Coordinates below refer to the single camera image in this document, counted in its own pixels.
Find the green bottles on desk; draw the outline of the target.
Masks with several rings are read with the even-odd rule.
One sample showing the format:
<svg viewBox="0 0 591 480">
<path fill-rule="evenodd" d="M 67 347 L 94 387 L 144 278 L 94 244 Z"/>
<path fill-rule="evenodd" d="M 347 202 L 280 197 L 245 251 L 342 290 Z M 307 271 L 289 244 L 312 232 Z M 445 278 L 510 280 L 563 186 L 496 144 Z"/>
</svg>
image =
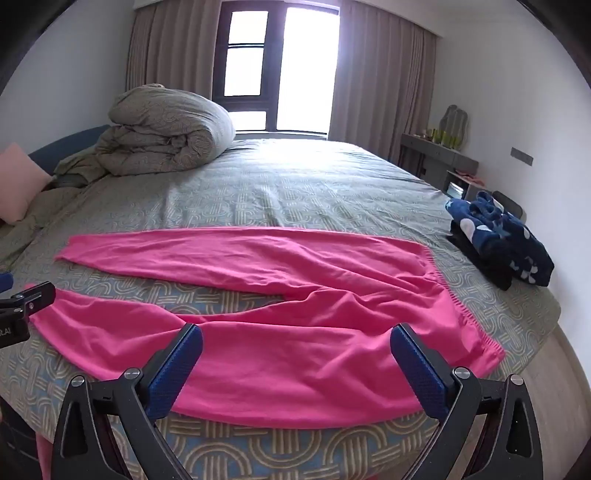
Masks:
<svg viewBox="0 0 591 480">
<path fill-rule="evenodd" d="M 426 130 L 425 138 L 432 143 L 441 145 L 451 150 L 460 149 L 461 139 L 442 129 L 431 128 Z"/>
</svg>

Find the beige right curtain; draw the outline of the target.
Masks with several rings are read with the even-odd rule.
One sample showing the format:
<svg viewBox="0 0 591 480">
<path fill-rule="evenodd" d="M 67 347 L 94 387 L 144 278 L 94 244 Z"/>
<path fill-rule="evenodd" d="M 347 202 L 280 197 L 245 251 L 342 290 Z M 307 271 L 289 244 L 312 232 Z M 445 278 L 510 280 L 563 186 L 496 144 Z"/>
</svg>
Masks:
<svg viewBox="0 0 591 480">
<path fill-rule="evenodd" d="M 329 139 L 398 164 L 402 136 L 427 128 L 437 42 L 400 16 L 343 1 Z"/>
</svg>

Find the beige left curtain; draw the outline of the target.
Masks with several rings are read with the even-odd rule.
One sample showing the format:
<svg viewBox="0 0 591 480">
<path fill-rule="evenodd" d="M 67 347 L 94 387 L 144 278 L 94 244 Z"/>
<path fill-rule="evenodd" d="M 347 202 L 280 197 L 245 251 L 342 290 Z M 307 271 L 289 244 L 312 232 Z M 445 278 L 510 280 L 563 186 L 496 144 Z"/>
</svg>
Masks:
<svg viewBox="0 0 591 480">
<path fill-rule="evenodd" d="M 221 2 L 159 1 L 135 10 L 125 88 L 161 84 L 212 97 Z"/>
</svg>

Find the folded grey-green duvet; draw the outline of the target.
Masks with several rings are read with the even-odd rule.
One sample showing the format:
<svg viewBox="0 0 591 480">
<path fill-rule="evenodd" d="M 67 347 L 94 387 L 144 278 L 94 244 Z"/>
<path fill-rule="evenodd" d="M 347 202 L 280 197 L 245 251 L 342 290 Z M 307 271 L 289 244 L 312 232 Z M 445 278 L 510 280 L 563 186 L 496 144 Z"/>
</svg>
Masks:
<svg viewBox="0 0 591 480">
<path fill-rule="evenodd" d="M 103 169 L 115 176 L 195 169 L 235 140 L 228 111 L 196 93 L 146 84 L 115 98 L 111 126 L 95 144 Z"/>
</svg>

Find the black folded garment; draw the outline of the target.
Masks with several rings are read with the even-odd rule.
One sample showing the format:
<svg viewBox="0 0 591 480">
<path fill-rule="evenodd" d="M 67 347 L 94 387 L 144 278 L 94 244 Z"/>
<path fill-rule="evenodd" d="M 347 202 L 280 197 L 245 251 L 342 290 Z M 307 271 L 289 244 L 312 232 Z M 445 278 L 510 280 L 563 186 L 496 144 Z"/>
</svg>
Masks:
<svg viewBox="0 0 591 480">
<path fill-rule="evenodd" d="M 510 268 L 503 265 L 499 256 L 495 253 L 485 256 L 480 255 L 457 222 L 451 222 L 450 234 L 446 236 L 446 239 L 457 247 L 496 287 L 503 291 L 507 291 L 511 287 L 513 274 Z"/>
</svg>

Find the grey wall switch panel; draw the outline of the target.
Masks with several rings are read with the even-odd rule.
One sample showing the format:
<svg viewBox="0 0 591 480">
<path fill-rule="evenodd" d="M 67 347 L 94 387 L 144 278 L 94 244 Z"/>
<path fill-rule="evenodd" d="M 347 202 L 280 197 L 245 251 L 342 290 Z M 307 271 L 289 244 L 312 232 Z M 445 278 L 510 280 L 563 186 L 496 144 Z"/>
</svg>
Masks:
<svg viewBox="0 0 591 480">
<path fill-rule="evenodd" d="M 526 152 L 519 150 L 515 147 L 511 148 L 511 152 L 510 152 L 511 156 L 519 161 L 521 161 L 522 163 L 528 165 L 528 166 L 532 166 L 533 162 L 534 162 L 534 157 L 527 154 Z"/>
</svg>

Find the patterned bed cover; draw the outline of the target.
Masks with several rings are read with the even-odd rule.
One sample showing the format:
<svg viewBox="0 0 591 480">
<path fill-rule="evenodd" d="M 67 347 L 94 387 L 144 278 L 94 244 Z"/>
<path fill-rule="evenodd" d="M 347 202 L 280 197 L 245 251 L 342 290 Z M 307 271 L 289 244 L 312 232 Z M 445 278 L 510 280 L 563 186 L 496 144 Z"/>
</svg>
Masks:
<svg viewBox="0 0 591 480">
<path fill-rule="evenodd" d="M 552 293 L 490 283 L 447 238 L 444 194 L 359 147 L 317 140 L 242 140 L 207 166 L 106 176 L 56 188 L 30 216 L 1 229 L 1 267 L 17 286 L 50 281 L 85 295 L 216 314 L 266 298 L 110 276 L 55 260 L 73 235 L 213 226 L 356 232 L 428 246 L 449 286 L 505 352 L 495 377 L 523 371 L 558 325 Z M 158 424 L 196 479 L 358 479 L 412 461 L 435 430 L 423 414 L 356 428 L 252 429 L 171 415 Z"/>
</svg>

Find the beige curtain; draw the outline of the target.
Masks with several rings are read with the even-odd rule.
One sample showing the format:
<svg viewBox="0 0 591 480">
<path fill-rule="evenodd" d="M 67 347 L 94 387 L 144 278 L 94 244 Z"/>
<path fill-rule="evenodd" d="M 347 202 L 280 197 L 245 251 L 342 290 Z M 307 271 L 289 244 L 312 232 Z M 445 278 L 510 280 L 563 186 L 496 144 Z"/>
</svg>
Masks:
<svg viewBox="0 0 591 480">
<path fill-rule="evenodd" d="M 212 97 L 221 2 L 159 1 L 135 10 L 125 88 L 161 84 Z"/>
<path fill-rule="evenodd" d="M 398 164 L 402 136 L 427 128 L 437 42 L 400 16 L 343 1 L 329 139 Z"/>
</svg>

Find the navy star fleece garment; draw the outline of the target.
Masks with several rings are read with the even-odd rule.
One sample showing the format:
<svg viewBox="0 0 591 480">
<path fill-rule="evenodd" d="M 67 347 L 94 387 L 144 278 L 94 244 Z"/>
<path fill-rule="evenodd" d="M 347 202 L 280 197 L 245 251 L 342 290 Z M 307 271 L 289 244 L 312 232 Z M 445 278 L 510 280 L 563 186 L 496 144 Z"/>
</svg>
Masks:
<svg viewBox="0 0 591 480">
<path fill-rule="evenodd" d="M 451 198 L 445 209 L 480 255 L 499 256 L 512 271 L 512 281 L 538 287 L 550 284 L 555 265 L 545 246 L 526 224 L 503 218 L 490 193 L 481 191 L 472 201 Z"/>
</svg>

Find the pink pants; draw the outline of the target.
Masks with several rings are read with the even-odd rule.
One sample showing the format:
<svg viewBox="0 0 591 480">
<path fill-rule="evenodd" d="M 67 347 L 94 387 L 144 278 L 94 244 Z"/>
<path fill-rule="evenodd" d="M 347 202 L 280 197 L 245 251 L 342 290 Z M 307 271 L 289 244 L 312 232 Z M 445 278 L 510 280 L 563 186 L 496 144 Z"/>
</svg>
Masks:
<svg viewBox="0 0 591 480">
<path fill-rule="evenodd" d="M 113 275 L 276 296 L 253 310 L 174 314 L 67 290 L 33 325 L 85 373 L 111 380 L 143 365 L 187 323 L 204 351 L 176 413 L 257 428 L 389 421 L 419 402 L 390 350 L 410 325 L 454 366 L 485 376 L 504 358 L 449 289 L 430 250 L 387 237 L 280 228 L 78 235 L 60 258 Z"/>
</svg>

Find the pink pillow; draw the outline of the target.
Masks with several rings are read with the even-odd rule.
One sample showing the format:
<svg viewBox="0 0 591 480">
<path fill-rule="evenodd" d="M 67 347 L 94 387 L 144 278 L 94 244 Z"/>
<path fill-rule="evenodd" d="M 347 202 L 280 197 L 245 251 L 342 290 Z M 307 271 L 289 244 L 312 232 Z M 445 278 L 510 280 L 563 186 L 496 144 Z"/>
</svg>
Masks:
<svg viewBox="0 0 591 480">
<path fill-rule="evenodd" d="M 31 202 L 51 180 L 18 144 L 11 143 L 1 153 L 1 220 L 7 224 L 21 221 Z"/>
</svg>

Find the dark chair back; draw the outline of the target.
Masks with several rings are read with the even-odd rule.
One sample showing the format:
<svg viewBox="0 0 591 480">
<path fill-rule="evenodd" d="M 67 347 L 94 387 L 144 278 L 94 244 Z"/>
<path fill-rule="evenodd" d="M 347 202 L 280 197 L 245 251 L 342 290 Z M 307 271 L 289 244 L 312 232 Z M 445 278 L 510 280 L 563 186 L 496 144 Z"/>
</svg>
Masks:
<svg viewBox="0 0 591 480">
<path fill-rule="evenodd" d="M 527 215 L 524 208 L 516 201 L 512 200 L 500 191 L 494 191 L 492 196 L 494 203 L 501 211 L 503 218 L 514 217 L 515 219 L 520 220 L 522 223 L 527 221 Z"/>
</svg>

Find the dark framed window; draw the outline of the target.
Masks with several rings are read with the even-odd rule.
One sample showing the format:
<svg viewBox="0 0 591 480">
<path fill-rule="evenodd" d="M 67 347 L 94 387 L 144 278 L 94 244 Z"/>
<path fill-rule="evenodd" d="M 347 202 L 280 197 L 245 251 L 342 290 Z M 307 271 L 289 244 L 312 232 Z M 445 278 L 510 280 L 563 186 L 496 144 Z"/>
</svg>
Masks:
<svg viewBox="0 0 591 480">
<path fill-rule="evenodd" d="M 213 101 L 239 133 L 329 133 L 339 8 L 303 1 L 228 1 L 215 44 Z"/>
</svg>

